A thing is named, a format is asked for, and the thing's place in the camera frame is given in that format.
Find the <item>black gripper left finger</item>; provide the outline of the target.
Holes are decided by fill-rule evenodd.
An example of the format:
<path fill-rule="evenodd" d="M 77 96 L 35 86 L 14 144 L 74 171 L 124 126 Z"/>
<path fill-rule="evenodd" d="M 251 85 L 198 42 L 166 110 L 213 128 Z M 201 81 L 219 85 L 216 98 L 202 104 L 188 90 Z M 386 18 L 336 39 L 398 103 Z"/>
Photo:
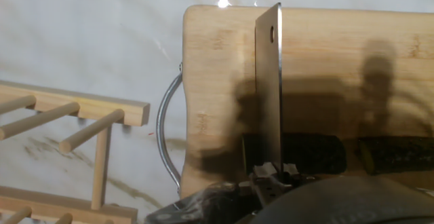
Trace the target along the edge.
<path fill-rule="evenodd" d="M 248 181 L 212 184 L 149 214 L 145 223 L 248 223 L 279 195 L 276 175 L 269 162 L 255 166 Z"/>

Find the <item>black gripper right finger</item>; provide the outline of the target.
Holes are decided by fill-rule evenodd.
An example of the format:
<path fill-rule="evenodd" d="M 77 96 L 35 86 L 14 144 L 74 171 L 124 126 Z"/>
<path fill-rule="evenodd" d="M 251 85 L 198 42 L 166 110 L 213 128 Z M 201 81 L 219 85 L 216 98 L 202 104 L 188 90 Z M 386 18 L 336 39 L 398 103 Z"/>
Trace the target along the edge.
<path fill-rule="evenodd" d="M 299 184 L 300 173 L 295 164 L 283 165 L 283 182 L 285 184 Z"/>

